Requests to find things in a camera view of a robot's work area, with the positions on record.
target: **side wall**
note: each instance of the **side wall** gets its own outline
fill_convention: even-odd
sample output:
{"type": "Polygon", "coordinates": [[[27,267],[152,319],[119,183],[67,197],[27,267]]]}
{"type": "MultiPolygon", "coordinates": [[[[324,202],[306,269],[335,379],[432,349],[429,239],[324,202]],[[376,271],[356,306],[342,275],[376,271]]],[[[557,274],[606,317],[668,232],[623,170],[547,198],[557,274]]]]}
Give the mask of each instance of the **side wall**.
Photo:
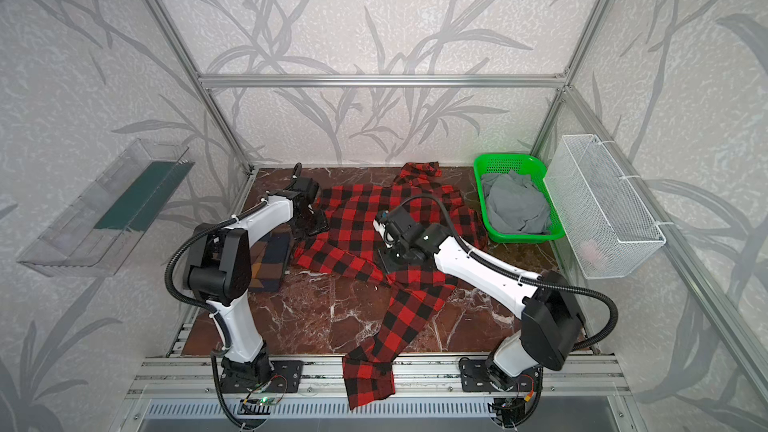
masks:
{"type": "MultiPolygon", "coordinates": [[[[617,0],[576,81],[763,344],[766,4],[617,0]]],[[[622,311],[603,349],[621,359],[651,430],[768,430],[765,408],[665,254],[590,286],[622,311]]],[[[591,318],[601,324],[600,312],[591,318]]]]}
{"type": "MultiPolygon", "coordinates": [[[[163,0],[205,73],[554,74],[594,0],[163,0]]],[[[525,151],[553,90],[220,90],[254,163],[525,151]]]]}
{"type": "Polygon", "coordinates": [[[0,0],[0,43],[0,429],[105,430],[176,331],[164,263],[245,175],[140,0],[0,0]],[[120,271],[17,264],[137,137],[188,144],[195,165],[120,271]]]}

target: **plaid folded cloth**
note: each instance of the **plaid folded cloth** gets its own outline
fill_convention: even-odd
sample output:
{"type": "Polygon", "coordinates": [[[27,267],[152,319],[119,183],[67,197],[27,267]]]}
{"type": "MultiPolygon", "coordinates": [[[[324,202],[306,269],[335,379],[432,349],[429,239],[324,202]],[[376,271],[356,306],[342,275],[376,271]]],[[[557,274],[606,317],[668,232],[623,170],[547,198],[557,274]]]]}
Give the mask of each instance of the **plaid folded cloth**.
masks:
{"type": "Polygon", "coordinates": [[[280,226],[264,235],[250,248],[252,292],[277,292],[283,281],[293,238],[288,226],[280,226]]]}
{"type": "MultiPolygon", "coordinates": [[[[392,361],[416,338],[430,317],[442,309],[458,283],[456,277],[440,271],[423,271],[418,266],[390,274],[380,270],[374,256],[384,241],[373,229],[376,214],[394,209],[405,198],[432,194],[446,206],[464,239],[475,247],[485,246],[487,235],[477,213],[465,205],[458,189],[432,181],[440,175],[436,162],[408,163],[392,187],[361,184],[323,190],[315,207],[328,217],[330,230],[308,238],[294,254],[295,264],[309,270],[334,272],[392,289],[379,332],[342,360],[351,409],[395,393],[392,361]]],[[[434,201],[418,198],[407,207],[422,224],[442,220],[434,201]]]]}

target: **wall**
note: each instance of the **wall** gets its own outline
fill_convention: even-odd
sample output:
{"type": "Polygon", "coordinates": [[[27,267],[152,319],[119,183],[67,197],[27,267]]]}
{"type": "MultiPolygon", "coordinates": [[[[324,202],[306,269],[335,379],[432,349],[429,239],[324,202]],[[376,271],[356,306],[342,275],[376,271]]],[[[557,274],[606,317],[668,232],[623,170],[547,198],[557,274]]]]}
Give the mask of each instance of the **wall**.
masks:
{"type": "MultiPolygon", "coordinates": [[[[617,0],[576,81],[763,344],[766,2],[617,0]]],[[[663,253],[625,279],[590,285],[619,303],[619,330],[603,346],[622,360],[649,428],[768,430],[663,253]]]]}
{"type": "Polygon", "coordinates": [[[244,182],[140,0],[0,0],[0,429],[105,430],[179,306],[164,263],[244,182]],[[15,257],[135,138],[196,163],[111,278],[15,257]]]}
{"type": "MultiPolygon", "coordinates": [[[[594,0],[163,2],[206,73],[553,74],[594,0]]],[[[365,88],[217,98],[255,163],[467,165],[482,152],[529,149],[522,143],[535,140],[553,95],[365,88]]]]}

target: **dark green fabric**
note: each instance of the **dark green fabric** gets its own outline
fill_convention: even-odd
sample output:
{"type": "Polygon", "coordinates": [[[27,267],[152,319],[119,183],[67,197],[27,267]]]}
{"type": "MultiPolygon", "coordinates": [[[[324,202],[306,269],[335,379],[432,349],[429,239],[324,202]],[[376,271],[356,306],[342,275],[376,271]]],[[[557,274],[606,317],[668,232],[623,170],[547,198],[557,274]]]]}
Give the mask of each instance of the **dark green fabric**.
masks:
{"type": "Polygon", "coordinates": [[[122,230],[130,226],[131,230],[146,232],[187,176],[192,165],[193,162],[152,162],[99,219],[94,228],[122,230]]]}

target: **red and black plaid shirt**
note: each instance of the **red and black plaid shirt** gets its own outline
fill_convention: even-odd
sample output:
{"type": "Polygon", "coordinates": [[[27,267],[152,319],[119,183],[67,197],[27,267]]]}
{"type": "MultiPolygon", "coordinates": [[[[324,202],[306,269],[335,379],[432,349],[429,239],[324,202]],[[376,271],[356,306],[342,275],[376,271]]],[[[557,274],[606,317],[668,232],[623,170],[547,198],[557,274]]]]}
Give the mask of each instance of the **red and black plaid shirt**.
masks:
{"type": "MultiPolygon", "coordinates": [[[[482,248],[487,236],[477,213],[467,207],[453,186],[433,182],[441,173],[436,162],[408,163],[392,187],[371,184],[338,186],[323,190],[316,208],[328,217],[330,230],[300,244],[296,264],[315,272],[341,274],[392,289],[389,308],[379,332],[363,341],[344,359],[343,375],[350,408],[389,397],[395,393],[392,360],[416,338],[430,317],[442,309],[458,279],[440,271],[426,272],[418,266],[385,274],[374,263],[376,250],[384,245],[373,229],[381,210],[392,210],[404,199],[432,194],[450,212],[458,233],[482,248]]],[[[440,222],[434,201],[415,199],[407,205],[421,224],[440,222]]]]}

